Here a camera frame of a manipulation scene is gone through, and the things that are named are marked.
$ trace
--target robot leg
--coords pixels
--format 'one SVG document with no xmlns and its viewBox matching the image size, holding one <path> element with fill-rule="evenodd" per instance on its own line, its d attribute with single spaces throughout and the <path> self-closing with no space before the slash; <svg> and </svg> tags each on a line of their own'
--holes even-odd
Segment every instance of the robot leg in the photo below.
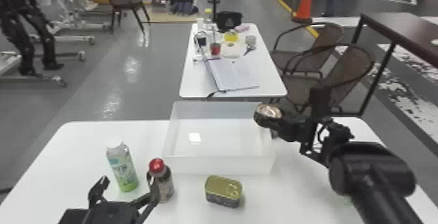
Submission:
<svg viewBox="0 0 438 224">
<path fill-rule="evenodd" d="M 23 76 L 36 76 L 37 73 L 33 67 L 35 49 L 20 20 L 17 17 L 3 18 L 1 30 L 8 41 L 13 43 L 22 55 L 22 61 L 18 68 L 20 74 Z"/>
<path fill-rule="evenodd" d="M 35 28 L 40 36 L 42 46 L 44 49 L 44 55 L 42 58 L 42 64 L 45 70 L 59 70 L 64 64 L 57 63 L 55 56 L 55 38 L 47 30 L 46 20 L 40 14 L 31 14 L 27 12 L 23 14 L 24 19 L 28 21 L 32 27 Z"/>
</svg>

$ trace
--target plastic bottle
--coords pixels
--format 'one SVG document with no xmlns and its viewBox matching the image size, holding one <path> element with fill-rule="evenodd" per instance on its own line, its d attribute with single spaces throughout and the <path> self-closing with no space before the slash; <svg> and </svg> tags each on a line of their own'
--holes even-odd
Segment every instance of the plastic bottle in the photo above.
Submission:
<svg viewBox="0 0 438 224">
<path fill-rule="evenodd" d="M 120 190 L 122 192 L 134 190 L 138 186 L 138 177 L 128 146 L 120 139 L 110 139 L 106 142 L 106 146 L 106 157 Z"/>
<path fill-rule="evenodd" d="M 164 164 L 160 158 L 155 158 L 149 162 L 149 171 L 146 174 L 147 181 L 150 183 L 152 177 L 158 181 L 158 189 L 160 190 L 160 203 L 168 201 L 175 189 L 173 188 L 172 173 L 170 168 Z"/>
</svg>

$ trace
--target scissors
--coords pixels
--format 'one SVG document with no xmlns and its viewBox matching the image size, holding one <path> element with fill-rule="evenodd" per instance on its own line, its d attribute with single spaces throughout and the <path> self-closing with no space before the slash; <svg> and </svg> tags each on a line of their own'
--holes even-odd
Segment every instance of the scissors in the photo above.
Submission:
<svg viewBox="0 0 438 224">
<path fill-rule="evenodd" d="M 246 47 L 246 52 L 245 52 L 245 54 L 243 54 L 243 55 L 246 55 L 246 54 L 248 54 L 250 51 L 253 51 L 253 50 L 255 50 L 256 49 L 256 46 L 247 46 Z"/>
</svg>

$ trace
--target orange traffic cone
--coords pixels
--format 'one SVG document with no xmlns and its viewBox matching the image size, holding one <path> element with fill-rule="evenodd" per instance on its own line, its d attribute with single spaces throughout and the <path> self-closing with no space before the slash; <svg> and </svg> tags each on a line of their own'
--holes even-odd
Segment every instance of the orange traffic cone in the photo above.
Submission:
<svg viewBox="0 0 438 224">
<path fill-rule="evenodd" d="M 312 0 L 301 0 L 300 7 L 296 16 L 292 16 L 292 21 L 297 23 L 311 23 L 312 17 L 310 12 L 312 11 Z"/>
</svg>

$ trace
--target book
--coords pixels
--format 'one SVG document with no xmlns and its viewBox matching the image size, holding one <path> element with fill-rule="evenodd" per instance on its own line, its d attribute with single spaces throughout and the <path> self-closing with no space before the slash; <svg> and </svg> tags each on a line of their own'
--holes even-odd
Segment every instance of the book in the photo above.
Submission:
<svg viewBox="0 0 438 224">
<path fill-rule="evenodd" d="M 205 63 L 219 91 L 238 91 L 259 87 L 251 76 L 245 60 L 216 59 L 207 60 Z"/>
</svg>

